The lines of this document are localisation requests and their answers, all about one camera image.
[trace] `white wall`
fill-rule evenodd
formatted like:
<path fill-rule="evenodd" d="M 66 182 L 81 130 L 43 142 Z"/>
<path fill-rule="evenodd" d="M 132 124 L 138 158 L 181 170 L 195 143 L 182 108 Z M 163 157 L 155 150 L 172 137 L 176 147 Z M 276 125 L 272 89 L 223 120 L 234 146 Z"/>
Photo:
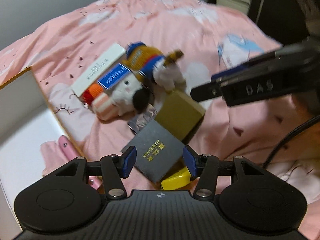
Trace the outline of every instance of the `white wall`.
<path fill-rule="evenodd" d="M 46 21 L 96 0 L 0 0 L 0 50 Z"/>

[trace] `plush toy with blue hat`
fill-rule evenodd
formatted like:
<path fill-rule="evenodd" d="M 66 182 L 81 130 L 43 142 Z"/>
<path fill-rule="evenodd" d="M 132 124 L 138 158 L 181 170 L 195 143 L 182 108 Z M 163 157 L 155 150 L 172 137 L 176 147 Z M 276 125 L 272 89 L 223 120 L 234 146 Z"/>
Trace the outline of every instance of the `plush toy with blue hat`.
<path fill-rule="evenodd" d="M 122 63 L 141 83 L 145 83 L 145 79 L 152 80 L 163 86 L 167 92 L 171 92 L 175 88 L 175 83 L 185 82 L 176 64 L 176 61 L 183 56 L 181 50 L 165 56 L 159 49 L 139 41 L 128 46 L 126 55 L 127 59 Z"/>

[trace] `pink blanket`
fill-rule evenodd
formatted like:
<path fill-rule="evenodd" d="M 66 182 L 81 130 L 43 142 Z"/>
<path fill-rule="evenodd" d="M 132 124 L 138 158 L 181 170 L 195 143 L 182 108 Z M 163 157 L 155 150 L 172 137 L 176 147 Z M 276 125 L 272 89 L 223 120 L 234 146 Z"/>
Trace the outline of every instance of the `pink blanket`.
<path fill-rule="evenodd" d="M 163 53 L 181 49 L 179 66 L 187 80 L 186 92 L 210 80 L 213 73 L 231 68 L 249 57 L 280 47 L 242 13 L 198 0 L 100 0 L 85 8 L 53 19 L 34 33 L 0 52 L 0 84 L 32 65 L 56 114 L 90 161 L 120 154 L 133 138 L 127 125 L 132 114 L 112 122 L 101 122 L 83 105 L 70 85 L 108 47 L 117 42 L 125 47 L 142 41 Z M 158 89 L 156 108 L 165 93 Z M 243 155 L 262 163 L 273 146 L 301 124 L 291 97 L 228 108 L 221 99 L 204 102 L 203 124 L 190 142 L 199 154 L 230 160 Z M 301 140 L 288 143 L 270 170 L 299 188 L 310 204 L 300 231 L 315 239 L 320 229 L 319 169 L 313 145 L 306 150 Z M 46 170 L 51 172 L 67 159 L 55 142 L 42 146 Z M 228 179 L 219 181 L 218 192 Z M 155 189 L 155 185 L 133 169 L 123 180 L 128 191 Z M 187 188 L 193 189 L 196 181 Z"/>

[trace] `wrinkled fabric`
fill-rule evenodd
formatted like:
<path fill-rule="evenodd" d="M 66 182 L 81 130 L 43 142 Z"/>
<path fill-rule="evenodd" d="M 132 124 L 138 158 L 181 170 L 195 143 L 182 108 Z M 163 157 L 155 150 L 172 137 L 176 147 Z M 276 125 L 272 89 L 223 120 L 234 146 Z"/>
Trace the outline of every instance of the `wrinkled fabric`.
<path fill-rule="evenodd" d="M 136 41 L 164 54 L 176 49 L 184 52 L 178 65 L 186 78 L 187 93 L 209 82 L 214 73 L 280 47 L 247 16 L 230 8 L 198 0 L 99 0 L 48 21 L 3 49 L 0 84 L 32 65 L 57 117 L 88 160 L 121 154 L 133 138 L 127 121 L 134 114 L 101 122 L 78 100 L 70 85 L 111 44 L 126 47 Z M 155 94 L 159 110 L 166 93 L 157 87 Z M 207 111 L 190 145 L 199 154 L 216 155 L 221 160 L 243 155 L 263 163 L 274 145 L 306 120 L 296 111 L 291 96 L 237 107 L 227 107 L 221 98 L 202 105 Z M 317 145 L 317 137 L 304 133 L 283 147 L 269 168 L 312 203 L 300 227 L 310 239 L 316 239 L 320 229 Z M 54 142 L 45 143 L 41 150 L 46 162 L 44 174 L 68 161 Z M 135 168 L 123 183 L 128 194 L 132 189 L 158 188 Z M 219 179 L 217 192 L 229 184 L 229 178 Z M 185 189 L 193 190 L 195 185 L 193 181 Z"/>

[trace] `silver rivet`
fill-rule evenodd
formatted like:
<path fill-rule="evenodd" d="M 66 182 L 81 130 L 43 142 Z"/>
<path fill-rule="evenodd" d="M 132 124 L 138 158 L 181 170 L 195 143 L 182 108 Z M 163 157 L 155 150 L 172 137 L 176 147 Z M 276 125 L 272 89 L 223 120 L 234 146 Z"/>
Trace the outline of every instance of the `silver rivet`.
<path fill-rule="evenodd" d="M 124 194 L 124 191 L 120 188 L 113 188 L 113 189 L 109 190 L 108 193 L 112 197 L 120 197 L 121 195 Z"/>
<path fill-rule="evenodd" d="M 206 188 L 202 188 L 202 189 L 199 189 L 196 194 L 199 196 L 199 197 L 209 197 L 212 195 L 212 191 L 209 190 L 209 189 L 206 189 Z"/>

